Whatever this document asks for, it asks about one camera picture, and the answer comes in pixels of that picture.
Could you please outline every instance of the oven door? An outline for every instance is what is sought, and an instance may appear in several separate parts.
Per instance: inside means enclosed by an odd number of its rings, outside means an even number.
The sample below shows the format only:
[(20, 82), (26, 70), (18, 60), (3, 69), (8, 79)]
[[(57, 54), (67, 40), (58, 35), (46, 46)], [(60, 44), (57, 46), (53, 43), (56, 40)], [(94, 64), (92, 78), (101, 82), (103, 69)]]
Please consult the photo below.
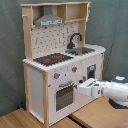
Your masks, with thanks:
[(74, 101), (74, 87), (69, 85), (56, 92), (56, 112), (71, 105)]
[(54, 124), (78, 108), (77, 89), (71, 81), (54, 84), (49, 88), (49, 122)]

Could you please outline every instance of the door handle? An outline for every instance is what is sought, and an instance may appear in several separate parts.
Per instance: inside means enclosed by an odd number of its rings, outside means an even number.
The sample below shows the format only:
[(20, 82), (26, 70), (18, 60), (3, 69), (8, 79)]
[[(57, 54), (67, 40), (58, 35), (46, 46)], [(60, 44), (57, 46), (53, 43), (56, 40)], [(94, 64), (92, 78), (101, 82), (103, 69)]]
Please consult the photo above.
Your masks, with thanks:
[(66, 86), (72, 84), (72, 82), (73, 82), (73, 81), (70, 80), (70, 81), (68, 81), (66, 84), (61, 84), (61, 85), (59, 85), (59, 87), (66, 87)]

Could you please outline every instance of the oven window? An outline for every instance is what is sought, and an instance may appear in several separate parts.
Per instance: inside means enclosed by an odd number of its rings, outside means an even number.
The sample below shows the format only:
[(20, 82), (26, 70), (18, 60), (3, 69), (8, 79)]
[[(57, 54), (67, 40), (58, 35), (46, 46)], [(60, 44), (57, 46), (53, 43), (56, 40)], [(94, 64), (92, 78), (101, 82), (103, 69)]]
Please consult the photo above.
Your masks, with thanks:
[(56, 92), (56, 111), (59, 111), (73, 103), (73, 86), (69, 86)]

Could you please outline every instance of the sink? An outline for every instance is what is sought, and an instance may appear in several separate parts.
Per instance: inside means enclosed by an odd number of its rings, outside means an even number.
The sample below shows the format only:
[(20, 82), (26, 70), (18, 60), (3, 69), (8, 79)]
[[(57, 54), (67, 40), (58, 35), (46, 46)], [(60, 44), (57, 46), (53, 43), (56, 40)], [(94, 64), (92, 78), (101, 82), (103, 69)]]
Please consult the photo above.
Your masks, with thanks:
[(88, 53), (94, 52), (94, 51), (95, 50), (91, 49), (91, 48), (77, 47), (77, 48), (73, 48), (73, 49), (68, 49), (68, 50), (65, 51), (65, 53), (79, 56), (79, 55), (85, 55), (85, 54), (88, 54)]

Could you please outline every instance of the backsplash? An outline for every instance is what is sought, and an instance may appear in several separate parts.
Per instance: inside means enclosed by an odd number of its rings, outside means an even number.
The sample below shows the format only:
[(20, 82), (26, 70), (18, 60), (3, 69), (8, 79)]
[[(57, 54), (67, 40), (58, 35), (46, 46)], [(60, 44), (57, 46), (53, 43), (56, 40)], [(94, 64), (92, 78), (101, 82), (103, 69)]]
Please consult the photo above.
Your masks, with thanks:
[[(35, 27), (31, 31), (33, 58), (66, 50), (70, 37), (79, 32), (79, 22), (57, 24), (47, 27)], [(78, 46), (78, 36), (73, 38)]]

